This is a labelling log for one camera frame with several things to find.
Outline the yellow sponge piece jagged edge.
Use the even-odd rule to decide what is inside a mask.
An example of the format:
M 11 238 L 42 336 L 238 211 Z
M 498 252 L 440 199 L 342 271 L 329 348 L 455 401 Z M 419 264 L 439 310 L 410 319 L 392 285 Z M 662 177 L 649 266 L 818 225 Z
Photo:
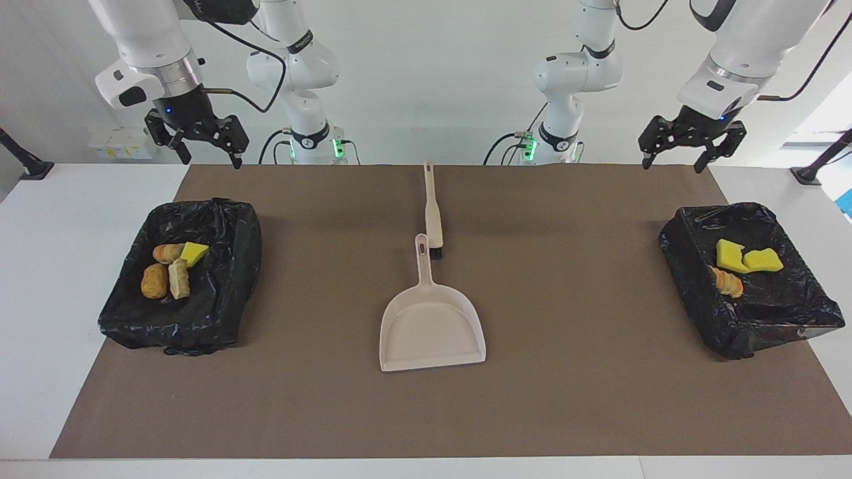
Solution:
M 749 273 L 744 264 L 745 246 L 721 238 L 716 242 L 716 267 L 736 273 Z

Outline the black pole with base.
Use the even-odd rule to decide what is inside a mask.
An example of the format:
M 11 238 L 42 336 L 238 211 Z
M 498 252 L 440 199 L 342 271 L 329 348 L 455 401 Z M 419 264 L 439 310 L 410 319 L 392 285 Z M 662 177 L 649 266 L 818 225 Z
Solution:
M 849 154 L 852 154 L 852 128 L 844 131 L 839 139 L 828 146 L 811 164 L 806 167 L 793 167 L 790 173 L 801 185 L 819 187 L 821 185 L 817 179 L 819 170 L 842 160 Z
M 0 127 L 0 145 L 21 163 L 23 167 L 23 173 L 19 176 L 21 181 L 41 181 L 55 166 L 54 162 L 41 160 L 19 145 L 2 127 Z

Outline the torn striped bread piece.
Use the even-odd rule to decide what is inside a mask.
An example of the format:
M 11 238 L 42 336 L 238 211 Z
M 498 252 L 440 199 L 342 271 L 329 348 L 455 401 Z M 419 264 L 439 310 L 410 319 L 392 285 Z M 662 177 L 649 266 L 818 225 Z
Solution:
M 743 296 L 744 285 L 739 277 L 733 273 L 716 269 L 713 266 L 709 266 L 708 269 L 713 275 L 714 284 L 719 294 L 731 298 L 740 298 Z

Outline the round brown bread bun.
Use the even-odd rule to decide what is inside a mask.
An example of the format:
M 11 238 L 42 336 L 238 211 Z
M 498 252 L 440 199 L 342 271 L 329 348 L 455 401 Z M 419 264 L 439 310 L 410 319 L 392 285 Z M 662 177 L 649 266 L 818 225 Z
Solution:
M 149 299 L 162 299 L 168 295 L 168 269 L 164 264 L 155 263 L 144 271 L 140 282 L 140 292 Z

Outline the long striped bread piece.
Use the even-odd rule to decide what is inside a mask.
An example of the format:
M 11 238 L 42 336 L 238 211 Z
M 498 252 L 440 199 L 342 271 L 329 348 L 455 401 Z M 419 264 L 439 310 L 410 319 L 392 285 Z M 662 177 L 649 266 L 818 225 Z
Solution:
M 187 298 L 191 294 L 188 261 L 178 258 L 168 265 L 168 287 L 174 300 Z

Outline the bin lined black plastic bag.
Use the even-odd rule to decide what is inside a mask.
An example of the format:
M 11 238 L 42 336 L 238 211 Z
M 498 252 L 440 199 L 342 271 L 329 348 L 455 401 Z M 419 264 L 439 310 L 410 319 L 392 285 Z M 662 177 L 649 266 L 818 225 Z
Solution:
M 782 269 L 736 273 L 742 294 L 725 294 L 716 284 L 719 240 L 746 249 L 773 249 Z M 839 304 L 763 204 L 680 208 L 664 224 L 658 243 L 688 318 L 705 345 L 721 357 L 750 358 L 757 351 L 814 339 L 846 325 Z
M 190 294 L 146 298 L 145 267 L 162 243 L 201 243 L 209 251 L 189 267 Z M 200 357 L 236 343 L 258 284 L 262 230 L 251 204 L 231 199 L 161 204 L 148 213 L 98 318 L 100 332 L 129 349 L 159 347 Z

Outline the beige plastic dustpan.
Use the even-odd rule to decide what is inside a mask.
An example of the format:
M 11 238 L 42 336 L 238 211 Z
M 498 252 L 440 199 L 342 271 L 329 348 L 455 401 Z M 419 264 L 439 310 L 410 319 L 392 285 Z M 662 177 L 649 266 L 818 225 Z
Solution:
M 427 234 L 414 239 L 417 283 L 396 294 L 381 316 L 381 372 L 468 366 L 487 360 L 480 316 L 462 292 L 434 280 Z

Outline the beige hand brush black bristles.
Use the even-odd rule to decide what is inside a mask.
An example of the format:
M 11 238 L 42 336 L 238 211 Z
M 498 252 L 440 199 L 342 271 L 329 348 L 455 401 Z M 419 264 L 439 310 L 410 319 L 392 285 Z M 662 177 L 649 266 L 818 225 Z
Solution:
M 426 195 L 424 219 L 429 255 L 432 260 L 441 260 L 444 245 L 443 227 L 435 191 L 434 166 L 430 162 L 424 164 L 424 188 Z

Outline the yellow sponge piece green-backed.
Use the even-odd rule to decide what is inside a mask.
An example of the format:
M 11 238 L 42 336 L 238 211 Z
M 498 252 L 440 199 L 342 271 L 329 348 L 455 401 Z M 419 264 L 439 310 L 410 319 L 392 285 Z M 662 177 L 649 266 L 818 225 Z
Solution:
M 742 263 L 748 273 L 778 272 L 784 269 L 784 263 L 774 249 L 753 249 L 742 257 Z

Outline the brown paper table mat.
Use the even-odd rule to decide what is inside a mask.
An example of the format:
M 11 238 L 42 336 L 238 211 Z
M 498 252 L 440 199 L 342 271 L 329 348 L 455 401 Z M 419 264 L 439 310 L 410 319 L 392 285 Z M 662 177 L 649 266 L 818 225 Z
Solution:
M 52 458 L 852 454 L 809 343 L 724 361 L 658 231 L 724 203 L 688 166 L 440 166 L 444 258 L 486 361 L 383 373 L 379 324 L 416 282 L 420 166 L 192 166 L 177 200 L 253 204 L 264 251 L 236 347 L 107 340 Z

